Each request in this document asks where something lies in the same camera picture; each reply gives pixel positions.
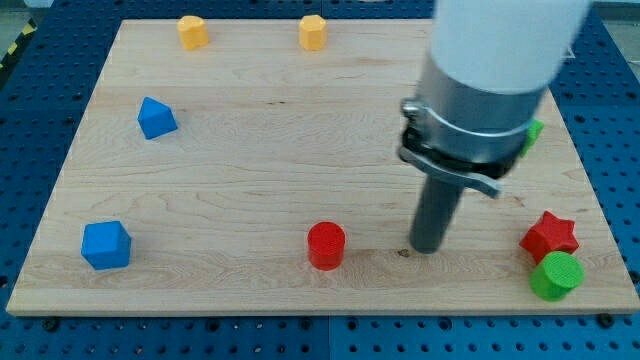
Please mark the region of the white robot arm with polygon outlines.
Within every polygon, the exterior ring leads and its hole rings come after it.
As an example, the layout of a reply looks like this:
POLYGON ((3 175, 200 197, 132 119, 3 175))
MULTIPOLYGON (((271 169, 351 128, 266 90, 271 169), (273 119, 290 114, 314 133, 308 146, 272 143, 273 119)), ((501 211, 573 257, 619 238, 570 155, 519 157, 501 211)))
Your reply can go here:
POLYGON ((426 175, 409 233, 434 253, 471 188, 495 198, 591 0, 437 2, 421 77, 401 102, 400 159, 426 175))

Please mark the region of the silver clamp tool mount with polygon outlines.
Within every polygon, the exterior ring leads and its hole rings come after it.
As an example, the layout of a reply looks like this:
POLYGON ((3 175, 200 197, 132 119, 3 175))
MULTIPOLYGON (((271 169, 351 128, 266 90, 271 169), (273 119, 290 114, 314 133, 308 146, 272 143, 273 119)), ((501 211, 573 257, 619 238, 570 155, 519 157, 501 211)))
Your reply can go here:
POLYGON ((499 179, 526 143, 543 92, 474 88, 446 74, 428 55, 415 94, 401 102, 407 123, 398 155, 436 180, 496 198, 499 179))

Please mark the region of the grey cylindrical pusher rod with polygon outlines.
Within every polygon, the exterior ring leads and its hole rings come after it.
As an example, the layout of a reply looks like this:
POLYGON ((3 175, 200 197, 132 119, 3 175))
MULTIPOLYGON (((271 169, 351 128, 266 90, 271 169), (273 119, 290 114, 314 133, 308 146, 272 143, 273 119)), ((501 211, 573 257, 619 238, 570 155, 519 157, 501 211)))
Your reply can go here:
POLYGON ((427 177, 416 208, 409 241, 420 253, 435 253, 441 246, 463 188, 427 177))

